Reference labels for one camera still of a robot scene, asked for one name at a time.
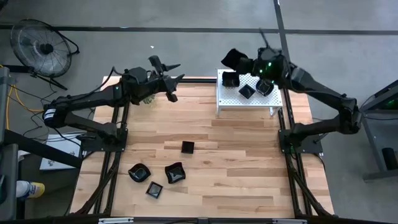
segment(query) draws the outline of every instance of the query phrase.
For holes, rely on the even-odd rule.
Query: table leg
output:
[[[219,116],[220,113],[221,113],[221,107],[220,107],[220,106],[217,106],[217,116]]]
[[[277,107],[275,110],[273,109],[273,107],[269,108],[269,114],[271,116],[274,116],[275,114],[277,114],[277,112],[281,109],[281,107]]]

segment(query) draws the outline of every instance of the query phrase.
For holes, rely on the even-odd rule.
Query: yellow cable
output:
[[[29,109],[27,106],[25,106],[25,104],[24,104],[24,103],[21,101],[21,99],[19,98],[18,90],[17,90],[17,89],[15,89],[15,95],[17,96],[18,102],[19,102],[22,106],[24,106],[27,110],[29,110],[29,111],[31,111],[31,112],[42,112],[42,111],[43,111],[43,110],[33,110],[33,109]]]
[[[9,114],[10,97],[11,97],[11,93],[12,93],[12,91],[13,91],[13,89],[14,89],[13,87],[16,87],[16,86],[15,86],[15,85],[11,85],[10,92],[8,93],[8,96],[7,96],[7,106],[6,106],[6,129],[7,129],[7,130],[10,130],[10,122],[9,122],[9,116],[8,116],[8,114]],[[17,99],[18,99],[19,103],[20,103],[22,106],[24,106],[27,110],[29,110],[29,111],[31,111],[31,112],[43,111],[43,110],[32,110],[32,109],[29,109],[27,106],[25,106],[25,104],[24,104],[24,103],[21,101],[21,99],[19,98],[17,89],[15,89],[15,94],[16,94],[16,96],[17,96]]]
[[[8,120],[8,108],[9,108],[9,105],[10,105],[10,96],[11,96],[11,93],[12,93],[13,89],[14,88],[11,87],[10,92],[8,93],[8,97],[7,97],[7,106],[6,106],[6,129],[7,130],[10,130],[10,122]]]

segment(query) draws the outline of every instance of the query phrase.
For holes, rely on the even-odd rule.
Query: fan guard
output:
[[[33,74],[43,77],[60,77],[70,68],[72,55],[78,50],[71,53],[67,40],[52,26],[35,19],[21,20],[11,30],[16,57]]]

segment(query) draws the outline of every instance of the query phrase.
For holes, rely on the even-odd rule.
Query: black cable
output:
[[[36,129],[42,127],[42,126],[40,126],[39,124],[37,124],[36,121],[33,120],[33,117],[34,117],[34,116],[38,117],[38,119],[41,120],[41,118],[38,116],[38,114],[43,113],[42,111],[41,111],[41,112],[38,112],[38,113],[34,113],[33,111],[28,110],[24,105],[22,105],[22,103],[18,102],[17,100],[15,100],[14,98],[12,98],[11,96],[8,96],[8,98],[10,98],[11,100],[17,102],[17,103],[18,103],[19,105],[21,105],[25,110],[27,110],[27,111],[29,111],[30,113],[33,114],[33,115],[30,117],[30,120],[32,120],[33,123],[36,124],[36,128],[33,128],[33,129],[30,129],[30,130],[26,131],[26,132],[24,133],[24,135],[25,135],[26,133],[30,132],[30,131],[33,131],[33,130],[36,130]]]
[[[26,91],[24,91],[24,90],[18,89],[18,88],[15,87],[14,85],[10,85],[10,84],[8,84],[8,85],[9,85],[10,87],[13,87],[13,88],[15,88],[15,89],[17,89],[17,90],[19,90],[19,91],[25,93],[25,94],[28,94],[28,95],[30,95],[30,96],[34,96],[34,97],[36,97],[36,98],[38,98],[38,99],[43,99],[43,100],[45,100],[44,98],[41,98],[41,97],[39,97],[39,96],[33,95],[33,94],[31,94],[31,93],[28,93],[28,92],[26,92]]]
[[[72,139],[76,139],[76,138],[77,138],[77,136],[74,136],[74,137],[69,138],[69,139],[72,140]],[[61,138],[61,137],[59,137],[59,138],[52,138],[52,139],[39,139],[39,138],[31,138],[31,139],[38,140],[38,141],[45,141],[45,142],[60,142],[60,141],[65,141],[65,139],[64,139],[64,138]]]
[[[321,163],[322,163],[322,165],[323,165],[323,170],[326,170],[325,163],[324,163],[323,159],[322,159],[317,153],[313,153],[313,155],[316,156],[316,157],[318,157],[319,160],[321,160]]]
[[[94,112],[95,112],[94,108],[89,108],[89,109],[90,109],[90,113],[88,114],[87,119],[90,118],[90,115],[94,114]]]
[[[84,99],[84,98],[86,98],[86,97],[91,96],[93,93],[95,93],[95,91],[101,89],[101,87],[104,86],[104,85],[109,81],[109,79],[111,78],[111,75],[112,75],[113,72],[114,72],[114,66],[112,67],[111,72],[109,73],[109,75],[108,75],[108,77],[106,78],[105,82],[103,82],[99,87],[95,88],[95,89],[92,90],[91,92],[89,92],[89,93],[87,93],[87,94],[85,94],[85,95],[83,95],[83,96],[81,96],[81,97],[79,97],[79,98],[76,98],[76,99],[74,99],[74,100],[70,100],[68,103],[71,103],[71,102],[76,101],[76,100],[82,100],[82,99]]]
[[[319,118],[314,118],[314,117],[312,117],[312,119],[317,119],[319,121],[327,121],[328,120],[328,119],[319,119]]]
[[[378,120],[378,121],[392,121],[392,120],[396,120],[396,119],[398,119],[398,118],[387,118],[387,119],[379,119],[379,118],[370,118],[370,117],[365,117],[366,119],[375,119],[375,120]]]
[[[115,67],[113,67],[113,72],[118,74],[118,75],[124,75],[123,73],[116,71]]]
[[[78,144],[77,142],[74,142],[74,141],[72,141],[72,140],[70,140],[70,139],[68,139],[68,138],[65,138],[65,137],[61,134],[61,132],[58,131],[56,128],[53,128],[53,129],[54,129],[54,131],[56,131],[56,132],[57,132],[62,138],[64,138],[65,140],[70,141],[70,142],[73,142],[73,143],[75,143],[76,145],[78,145],[79,147],[81,147],[81,145]]]
[[[53,93],[56,93],[57,91],[55,91],[55,90],[53,90],[52,89],[52,85],[51,85],[51,83],[49,82],[49,85],[50,85],[50,89],[51,89],[51,91],[53,92]]]

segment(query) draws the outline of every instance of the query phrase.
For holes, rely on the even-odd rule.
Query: square black bowl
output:
[[[160,184],[156,184],[155,182],[151,182],[149,184],[148,190],[146,192],[147,195],[150,195],[154,198],[158,198],[160,195],[160,192],[162,191],[163,186],[161,186]]]
[[[223,72],[223,86],[239,87],[239,74],[237,72]]]
[[[193,154],[193,146],[194,145],[195,145],[194,142],[182,141],[181,152],[182,153]]]
[[[239,92],[246,97],[246,99],[249,99],[256,92],[256,90],[246,84],[244,87],[242,87],[242,89],[239,90]]]
[[[170,166],[164,167],[164,171],[166,172],[169,184],[174,184],[185,179],[185,171],[182,168],[182,162],[176,162]]]

